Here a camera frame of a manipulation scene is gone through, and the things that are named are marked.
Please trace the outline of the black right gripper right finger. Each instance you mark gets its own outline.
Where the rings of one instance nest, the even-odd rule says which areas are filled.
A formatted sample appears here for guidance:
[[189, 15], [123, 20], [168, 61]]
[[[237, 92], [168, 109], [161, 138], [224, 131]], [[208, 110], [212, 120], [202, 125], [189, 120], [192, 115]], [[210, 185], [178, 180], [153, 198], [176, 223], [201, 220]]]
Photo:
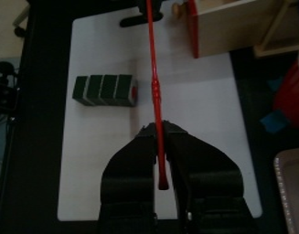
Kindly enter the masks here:
[[181, 233], [258, 234], [233, 159], [172, 122], [165, 122], [165, 150]]

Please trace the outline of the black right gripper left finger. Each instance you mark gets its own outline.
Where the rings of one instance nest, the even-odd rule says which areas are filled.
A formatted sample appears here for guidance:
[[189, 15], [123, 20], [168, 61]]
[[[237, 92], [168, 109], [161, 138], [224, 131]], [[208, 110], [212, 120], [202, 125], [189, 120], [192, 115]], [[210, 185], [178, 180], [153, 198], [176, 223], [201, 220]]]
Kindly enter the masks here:
[[143, 127], [102, 175], [97, 234], [155, 234], [155, 126]]

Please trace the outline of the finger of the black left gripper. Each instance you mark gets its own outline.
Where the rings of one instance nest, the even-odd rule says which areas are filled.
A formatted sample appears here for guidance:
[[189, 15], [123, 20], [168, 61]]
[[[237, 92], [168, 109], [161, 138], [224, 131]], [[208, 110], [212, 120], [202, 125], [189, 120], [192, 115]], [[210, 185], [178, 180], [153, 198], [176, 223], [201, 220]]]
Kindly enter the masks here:
[[130, 16], [121, 21], [121, 27], [134, 27], [147, 23], [147, 0], [135, 0], [138, 16]]
[[153, 19], [160, 21], [164, 18], [164, 13], [161, 12], [164, 0], [151, 0], [151, 13]]

